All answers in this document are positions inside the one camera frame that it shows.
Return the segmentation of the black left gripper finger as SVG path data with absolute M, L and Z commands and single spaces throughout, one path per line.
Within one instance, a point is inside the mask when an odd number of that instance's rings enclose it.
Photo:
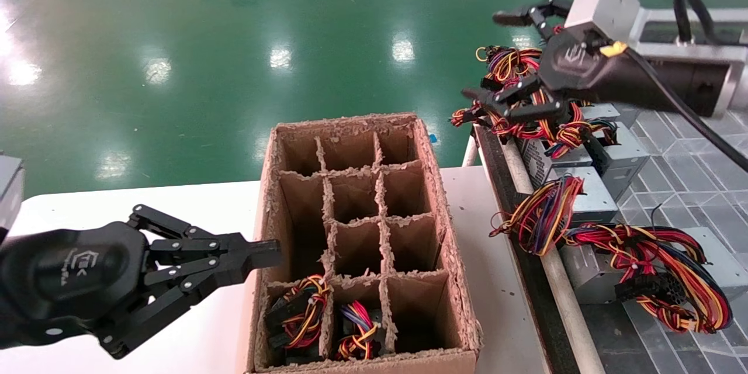
M 167 266 L 169 275 L 205 271 L 248 275 L 255 269 L 278 266 L 282 262 L 278 240 L 248 241 L 241 233 L 212 234 L 145 205 L 133 208 L 129 227 L 159 237 L 148 246 L 148 257 Z

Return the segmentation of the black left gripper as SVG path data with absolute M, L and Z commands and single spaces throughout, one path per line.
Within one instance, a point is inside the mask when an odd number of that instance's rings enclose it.
M 203 302 L 243 283 L 248 264 L 183 264 L 141 280 L 146 236 L 101 228 L 13 236 L 2 243 L 2 348 L 93 334 L 122 359 Z

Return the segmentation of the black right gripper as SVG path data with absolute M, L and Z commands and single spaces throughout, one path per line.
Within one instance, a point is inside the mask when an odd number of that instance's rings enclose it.
M 563 30 L 563 23 L 548 23 L 552 17 L 566 20 L 572 4 L 570 0 L 542 0 L 494 12 L 497 25 L 533 27 L 546 41 L 538 74 L 508 81 L 484 77 L 478 87 L 463 88 L 462 96 L 510 124 L 553 126 L 571 121 L 569 99 L 630 103 L 632 89 L 625 81 L 625 70 L 631 67 L 630 47 L 625 42 L 593 33 L 584 43 Z

